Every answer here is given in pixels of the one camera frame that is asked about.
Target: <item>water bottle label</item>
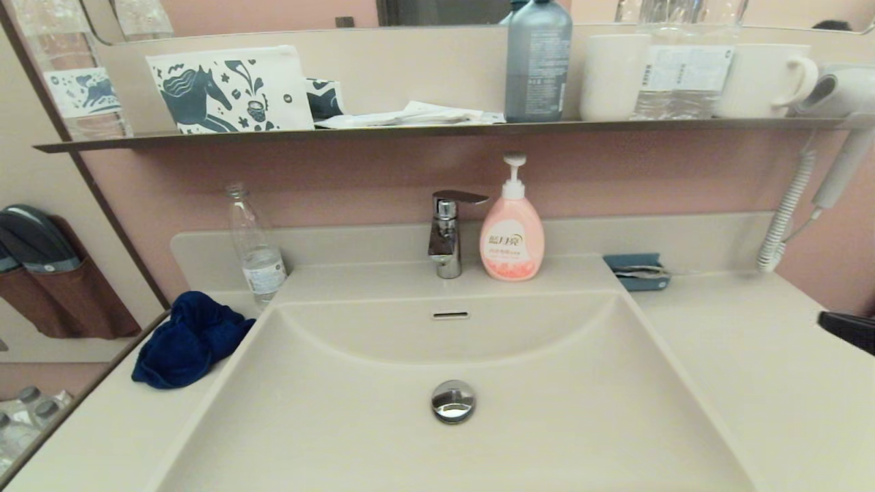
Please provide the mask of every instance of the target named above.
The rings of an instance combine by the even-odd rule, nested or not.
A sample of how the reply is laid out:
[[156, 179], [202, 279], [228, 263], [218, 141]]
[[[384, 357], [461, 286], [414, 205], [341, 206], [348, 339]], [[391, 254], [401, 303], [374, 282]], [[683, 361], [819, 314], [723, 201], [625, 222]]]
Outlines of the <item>water bottle label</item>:
[[244, 268], [243, 275], [246, 277], [249, 289], [259, 295], [278, 291], [287, 277], [283, 260], [263, 268]]
[[687, 46], [687, 59], [678, 76], [680, 90], [720, 92], [732, 64], [734, 46]]
[[681, 67], [687, 59], [687, 46], [650, 46], [647, 66], [641, 81], [643, 92], [669, 92], [677, 88]]

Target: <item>coiled cord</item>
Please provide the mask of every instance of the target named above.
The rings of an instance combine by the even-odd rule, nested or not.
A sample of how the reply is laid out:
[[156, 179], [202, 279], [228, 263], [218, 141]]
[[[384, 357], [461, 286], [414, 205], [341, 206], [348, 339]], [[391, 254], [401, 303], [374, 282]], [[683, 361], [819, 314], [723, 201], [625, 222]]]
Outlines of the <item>coiled cord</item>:
[[811, 173], [815, 169], [817, 152], [810, 150], [809, 147], [814, 141], [816, 132], [817, 130], [811, 132], [808, 142], [799, 152], [799, 165], [796, 167], [796, 173], [790, 181], [790, 188], [784, 193], [784, 198], [780, 200], [778, 210], [775, 212], [772, 217], [772, 223], [769, 225], [766, 240], [759, 248], [760, 254], [757, 256], [757, 270], [763, 273], [773, 272], [777, 268], [781, 258], [784, 256], [787, 242], [816, 220], [822, 212], [820, 208], [816, 209], [801, 228], [796, 230], [787, 239], [784, 239], [787, 228], [793, 220], [793, 212], [796, 210], [796, 206], [799, 205], [799, 199], [805, 193], [805, 188], [808, 187], [809, 181], [811, 181]]

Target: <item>white sink basin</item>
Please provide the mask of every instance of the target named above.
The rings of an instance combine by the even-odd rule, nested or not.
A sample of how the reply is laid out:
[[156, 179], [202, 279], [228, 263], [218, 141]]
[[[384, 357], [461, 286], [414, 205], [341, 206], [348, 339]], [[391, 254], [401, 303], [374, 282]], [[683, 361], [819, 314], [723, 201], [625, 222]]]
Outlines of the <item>white sink basin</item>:
[[507, 292], [274, 306], [150, 490], [755, 490], [625, 292]]

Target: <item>chrome faucet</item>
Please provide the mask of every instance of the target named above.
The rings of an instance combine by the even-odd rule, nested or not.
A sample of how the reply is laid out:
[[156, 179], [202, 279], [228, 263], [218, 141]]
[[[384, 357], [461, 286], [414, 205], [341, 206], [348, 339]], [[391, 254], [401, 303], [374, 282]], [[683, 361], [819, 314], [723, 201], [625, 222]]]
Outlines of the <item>chrome faucet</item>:
[[431, 220], [429, 257], [437, 262], [438, 277], [456, 278], [462, 274], [458, 204], [477, 205], [489, 200], [489, 197], [455, 190], [435, 192], [431, 197], [434, 217]]

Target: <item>shampoo bottle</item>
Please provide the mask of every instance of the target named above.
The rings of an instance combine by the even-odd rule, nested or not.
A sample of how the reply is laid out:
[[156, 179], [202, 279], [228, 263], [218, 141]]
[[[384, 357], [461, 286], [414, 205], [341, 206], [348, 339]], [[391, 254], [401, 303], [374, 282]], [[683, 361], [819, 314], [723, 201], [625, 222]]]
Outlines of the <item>shampoo bottle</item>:
[[553, 0], [532, 0], [510, 18], [504, 95], [508, 123], [557, 122], [562, 117], [573, 24]]

